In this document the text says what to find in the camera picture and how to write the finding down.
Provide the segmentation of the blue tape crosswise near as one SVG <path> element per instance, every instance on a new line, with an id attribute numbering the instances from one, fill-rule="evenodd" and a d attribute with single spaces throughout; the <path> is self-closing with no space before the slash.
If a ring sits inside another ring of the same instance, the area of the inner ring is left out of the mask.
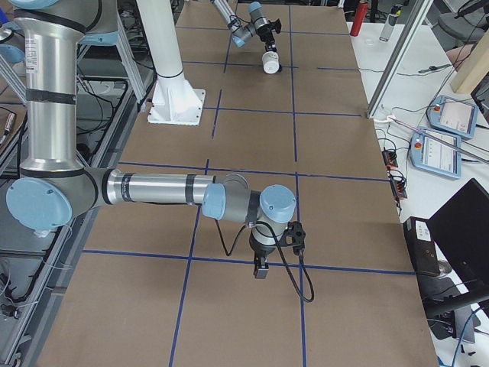
<path id="1" fill-rule="evenodd" d="M 119 252 L 109 250 L 97 250 L 97 249 L 83 249 L 82 253 L 97 254 L 97 255 L 114 255 L 114 256 L 127 256 L 127 257 L 139 257 L 139 258 L 163 258 L 171 260 L 183 260 L 183 261 L 200 261 L 211 263 L 226 263 L 226 264 L 240 264 L 240 265 L 253 265 L 253 261 L 245 261 L 240 259 L 223 259 L 223 258 L 207 258 L 198 256 L 183 256 L 183 255 L 165 255 L 157 253 L 143 253 L 143 252 Z M 306 269 L 322 270 L 322 271 L 348 271 L 358 273 L 372 273 L 372 274 L 391 274 L 391 275 L 416 275 L 413 271 L 394 271 L 394 270 L 381 270 L 370 268 L 349 268 L 349 267 L 335 267 L 335 266 L 323 266 L 323 265 L 305 265 Z"/>

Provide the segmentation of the grey office chair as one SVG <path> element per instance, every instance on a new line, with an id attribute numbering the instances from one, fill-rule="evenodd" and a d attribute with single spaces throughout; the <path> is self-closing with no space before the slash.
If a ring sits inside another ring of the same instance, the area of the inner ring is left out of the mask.
<path id="1" fill-rule="evenodd" d="M 488 1 L 466 1 L 456 12 L 441 14 L 438 26 L 457 41 L 477 43 L 488 29 Z"/>

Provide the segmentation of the wooden beam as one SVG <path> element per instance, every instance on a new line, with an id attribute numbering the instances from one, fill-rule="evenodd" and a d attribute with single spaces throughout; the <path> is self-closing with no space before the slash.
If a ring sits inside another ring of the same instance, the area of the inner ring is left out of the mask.
<path id="1" fill-rule="evenodd" d="M 485 32 L 477 43 L 462 42 L 446 53 L 457 72 L 451 87 L 456 93 L 472 93 L 488 73 L 488 36 Z"/>

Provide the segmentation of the grey bottle green cap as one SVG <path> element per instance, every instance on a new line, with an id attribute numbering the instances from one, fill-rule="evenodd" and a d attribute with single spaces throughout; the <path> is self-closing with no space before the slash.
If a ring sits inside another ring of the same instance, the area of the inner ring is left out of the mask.
<path id="1" fill-rule="evenodd" d="M 387 19 L 384 23 L 381 34 L 379 36 L 379 41 L 388 42 L 390 40 L 390 36 L 393 33 L 394 26 L 396 25 L 397 20 L 400 17 L 402 7 L 403 6 L 400 4 L 395 4 L 391 8 L 391 10 L 387 16 Z"/>

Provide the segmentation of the blue tape line crosswise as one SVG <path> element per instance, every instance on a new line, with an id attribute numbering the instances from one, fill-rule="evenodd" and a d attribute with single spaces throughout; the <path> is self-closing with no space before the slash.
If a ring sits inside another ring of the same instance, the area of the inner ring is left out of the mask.
<path id="1" fill-rule="evenodd" d="M 296 171 L 263 171 L 263 170 L 248 170 L 248 169 L 237 169 L 237 168 L 219 168 L 209 165 L 204 166 L 189 166 L 189 165 L 177 165 L 177 164 L 152 164 L 152 163 L 141 163 L 141 162 L 130 162 L 121 161 L 118 165 L 129 165 L 129 166 L 139 166 L 139 167 L 159 167 L 159 168 L 177 168 L 177 169 L 190 169 L 194 171 L 218 171 L 218 172 L 235 172 L 235 173 L 246 173 L 246 174 L 268 174 L 275 176 L 291 176 L 291 177 L 314 177 L 314 178 L 329 178 L 337 180 L 361 180 L 361 181 L 372 181 L 372 182 L 387 182 L 387 178 L 371 178 L 371 177 L 352 177 L 352 176 L 339 176 L 339 175 L 328 175 L 328 174 L 304 174 Z"/>

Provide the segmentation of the near teach pendant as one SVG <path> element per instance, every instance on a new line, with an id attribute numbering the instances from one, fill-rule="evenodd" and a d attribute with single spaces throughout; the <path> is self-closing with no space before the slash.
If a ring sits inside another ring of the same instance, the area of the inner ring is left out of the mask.
<path id="1" fill-rule="evenodd" d="M 421 128 L 410 142 L 410 160 L 414 167 L 451 179 L 461 177 L 461 145 L 457 135 Z"/>

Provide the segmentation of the blue tape crosswise far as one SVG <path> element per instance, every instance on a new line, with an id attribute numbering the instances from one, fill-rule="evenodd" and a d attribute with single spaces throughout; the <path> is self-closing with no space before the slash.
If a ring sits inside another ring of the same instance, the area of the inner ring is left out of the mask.
<path id="1" fill-rule="evenodd" d="M 327 115 L 327 116 L 344 116 L 344 117 L 364 117 L 361 114 L 350 113 L 336 113 L 336 112 L 297 112 L 297 111 L 276 111 L 276 110 L 263 110 L 263 109 L 241 109 L 241 108 L 228 108 L 228 107 L 203 107 L 204 110 L 215 111 L 235 111 L 235 112 L 256 112 L 256 113 L 274 113 L 284 115 Z"/>

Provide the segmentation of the black computer box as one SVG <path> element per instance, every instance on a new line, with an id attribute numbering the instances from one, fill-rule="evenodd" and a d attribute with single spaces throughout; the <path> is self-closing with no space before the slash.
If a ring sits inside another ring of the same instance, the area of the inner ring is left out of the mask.
<path id="1" fill-rule="evenodd" d="M 411 216 L 403 223 L 403 234 L 413 270 L 417 274 L 440 275 L 435 243 L 425 219 Z"/>

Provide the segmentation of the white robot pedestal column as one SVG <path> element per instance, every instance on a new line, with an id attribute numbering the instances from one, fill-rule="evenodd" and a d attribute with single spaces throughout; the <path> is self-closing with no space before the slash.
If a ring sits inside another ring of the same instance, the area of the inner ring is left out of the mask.
<path id="1" fill-rule="evenodd" d="M 170 2 L 140 0 L 137 5 L 157 74 L 148 121 L 196 126 L 206 91 L 194 89 L 184 75 Z"/>

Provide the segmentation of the teach pendant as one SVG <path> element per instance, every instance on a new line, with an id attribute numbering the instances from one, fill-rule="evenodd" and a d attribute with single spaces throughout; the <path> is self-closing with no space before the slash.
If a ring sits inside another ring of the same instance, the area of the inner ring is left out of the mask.
<path id="1" fill-rule="evenodd" d="M 449 96 L 438 96 L 428 108 L 428 120 L 432 127 L 450 132 L 468 140 L 474 137 L 478 107 Z"/>
<path id="2" fill-rule="evenodd" d="M 451 179 L 461 177 L 461 145 L 457 135 L 421 128 L 410 142 L 410 160 L 414 167 Z"/>

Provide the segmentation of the orange black adapter lower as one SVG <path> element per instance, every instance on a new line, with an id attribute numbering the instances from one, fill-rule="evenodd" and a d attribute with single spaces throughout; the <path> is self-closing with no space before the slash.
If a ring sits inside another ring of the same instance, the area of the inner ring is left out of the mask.
<path id="1" fill-rule="evenodd" d="M 391 177 L 390 187 L 395 200 L 405 200 L 407 198 L 405 178 L 398 176 Z"/>

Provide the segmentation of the far teach pendant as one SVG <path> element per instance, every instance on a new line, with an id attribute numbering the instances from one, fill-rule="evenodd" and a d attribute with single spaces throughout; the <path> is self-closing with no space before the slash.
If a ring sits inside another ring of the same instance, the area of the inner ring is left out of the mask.
<path id="1" fill-rule="evenodd" d="M 449 96 L 438 96 L 428 108 L 428 120 L 432 127 L 450 132 L 468 140 L 474 137 L 478 107 Z"/>

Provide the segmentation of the black monitor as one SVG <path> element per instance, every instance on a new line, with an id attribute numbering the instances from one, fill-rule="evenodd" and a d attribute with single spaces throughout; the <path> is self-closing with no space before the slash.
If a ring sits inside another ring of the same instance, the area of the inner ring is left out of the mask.
<path id="1" fill-rule="evenodd" d="M 456 274 L 473 280 L 468 292 L 425 304 L 427 317 L 471 304 L 488 305 L 488 192 L 474 178 L 427 222 L 430 234 Z"/>

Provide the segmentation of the red bottle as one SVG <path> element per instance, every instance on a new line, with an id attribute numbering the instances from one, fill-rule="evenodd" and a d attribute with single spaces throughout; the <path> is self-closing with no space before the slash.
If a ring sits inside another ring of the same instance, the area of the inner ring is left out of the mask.
<path id="1" fill-rule="evenodd" d="M 352 37 L 357 37 L 359 35 L 367 11 L 368 11 L 368 1 L 360 0 L 358 3 L 358 7 L 355 10 L 355 18 L 353 20 L 351 30 L 350 30 L 350 35 Z"/>

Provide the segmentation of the orange black adapter upper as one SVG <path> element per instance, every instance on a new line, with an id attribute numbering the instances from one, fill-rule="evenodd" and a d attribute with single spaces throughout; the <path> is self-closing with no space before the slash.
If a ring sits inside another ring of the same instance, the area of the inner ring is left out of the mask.
<path id="1" fill-rule="evenodd" d="M 384 149 L 382 151 L 382 157 L 384 159 L 384 163 L 387 169 L 397 169 L 397 153 L 395 150 L 387 150 Z"/>

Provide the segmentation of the blue tape lengthwise left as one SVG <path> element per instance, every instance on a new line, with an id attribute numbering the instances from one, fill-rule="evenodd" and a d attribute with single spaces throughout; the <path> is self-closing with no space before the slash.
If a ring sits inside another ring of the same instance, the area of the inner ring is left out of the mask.
<path id="1" fill-rule="evenodd" d="M 219 108 L 221 104 L 221 99 L 222 99 L 222 89 L 219 90 L 219 96 L 218 96 L 218 101 L 217 101 L 217 106 L 215 107 L 215 117 L 213 120 L 213 125 L 212 125 L 212 134 L 211 138 L 214 138 L 215 135 L 215 127 L 217 124 L 217 118 L 219 115 Z M 191 238 L 191 244 L 190 244 L 190 249 L 189 249 L 189 254 L 187 256 L 187 261 L 186 261 L 186 272 L 183 280 L 183 287 L 180 295 L 180 303 L 179 303 L 179 309 L 176 317 L 176 324 L 174 328 L 174 333 L 173 333 L 173 342 L 170 350 L 170 358 L 168 362 L 169 367 L 174 366 L 174 359 L 176 355 L 176 347 L 178 343 L 178 337 L 179 337 L 179 331 L 180 331 L 180 324 L 182 320 L 182 315 L 183 315 L 183 309 L 184 309 L 184 303 L 185 303 L 185 298 L 186 298 L 186 291 L 188 288 L 188 282 L 189 282 L 189 275 L 191 271 L 191 266 L 192 266 L 192 261 L 193 261 L 193 252 L 194 252 L 194 247 L 196 243 L 196 232 L 199 227 L 199 221 L 200 221 L 200 213 L 201 213 L 201 206 L 198 206 L 197 212 L 196 212 L 196 219 L 194 222 L 194 227 L 193 227 L 193 234 Z"/>

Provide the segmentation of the white mug black handle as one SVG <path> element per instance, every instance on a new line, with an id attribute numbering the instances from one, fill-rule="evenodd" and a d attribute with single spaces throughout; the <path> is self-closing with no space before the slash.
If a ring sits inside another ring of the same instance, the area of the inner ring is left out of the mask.
<path id="1" fill-rule="evenodd" d="M 266 74 L 275 74 L 281 71 L 279 55 L 275 51 L 267 51 L 262 55 L 263 70 Z"/>

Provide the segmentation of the aluminium frame post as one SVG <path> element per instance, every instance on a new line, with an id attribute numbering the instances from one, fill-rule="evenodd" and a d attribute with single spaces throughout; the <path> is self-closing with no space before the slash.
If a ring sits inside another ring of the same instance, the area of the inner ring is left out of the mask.
<path id="1" fill-rule="evenodd" d="M 380 81 L 374 91 L 371 101 L 369 102 L 368 109 L 366 111 L 367 118 L 372 119 L 377 110 L 380 108 L 381 103 L 387 93 L 388 87 L 393 78 L 396 76 L 397 70 L 406 52 L 409 50 L 410 44 L 413 41 L 416 32 L 427 16 L 432 3 L 433 0 L 418 0 L 413 6 L 411 14 L 403 27 L 390 59 L 387 62 L 386 68 L 382 73 Z"/>

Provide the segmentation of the orange black adapter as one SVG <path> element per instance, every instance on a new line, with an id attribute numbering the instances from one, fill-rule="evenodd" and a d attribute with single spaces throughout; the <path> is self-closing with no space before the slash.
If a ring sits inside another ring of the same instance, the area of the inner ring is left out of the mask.
<path id="1" fill-rule="evenodd" d="M 405 178 L 398 176 L 391 177 L 390 187 L 395 200 L 405 200 L 407 198 Z"/>
<path id="2" fill-rule="evenodd" d="M 397 169 L 397 153 L 395 150 L 387 150 L 384 149 L 382 151 L 382 157 L 384 159 L 384 163 L 387 169 Z"/>

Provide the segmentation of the blue tape line lengthwise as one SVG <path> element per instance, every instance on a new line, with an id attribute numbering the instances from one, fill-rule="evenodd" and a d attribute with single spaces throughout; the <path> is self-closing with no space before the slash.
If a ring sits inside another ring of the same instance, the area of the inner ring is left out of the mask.
<path id="1" fill-rule="evenodd" d="M 295 79 L 294 73 L 296 67 L 293 63 L 293 26 L 292 26 L 292 6 L 288 5 L 288 19 L 289 19 L 289 39 L 290 39 L 290 77 L 291 77 L 291 104 L 292 104 L 292 117 L 293 117 L 293 153 L 294 162 L 298 162 L 298 147 L 297 147 L 297 135 L 296 135 L 296 94 L 295 94 Z M 297 220 L 300 221 L 300 192 L 299 192 L 299 176 L 298 172 L 294 172 L 295 184 L 296 184 L 296 198 L 298 200 L 297 207 Z M 299 276 L 300 276 L 300 290 L 305 291 L 306 279 L 303 272 L 303 266 L 299 263 Z M 306 352 L 306 318 L 305 318 L 305 302 L 300 301 L 300 323 L 301 323 L 301 343 L 302 343 L 302 362 L 303 366 L 307 366 L 307 352 Z"/>

